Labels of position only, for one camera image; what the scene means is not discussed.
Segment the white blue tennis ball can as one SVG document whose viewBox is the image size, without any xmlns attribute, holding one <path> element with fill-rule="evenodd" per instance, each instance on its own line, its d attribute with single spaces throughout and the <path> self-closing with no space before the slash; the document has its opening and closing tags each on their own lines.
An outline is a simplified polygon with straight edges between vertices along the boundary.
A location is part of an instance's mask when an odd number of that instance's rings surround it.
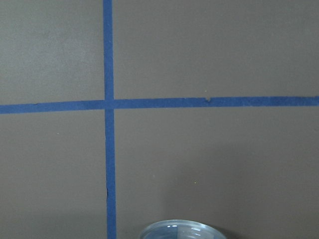
<svg viewBox="0 0 319 239">
<path fill-rule="evenodd" d="M 164 220 L 142 230 L 140 239 L 226 239 L 215 228 L 189 220 Z"/>
</svg>

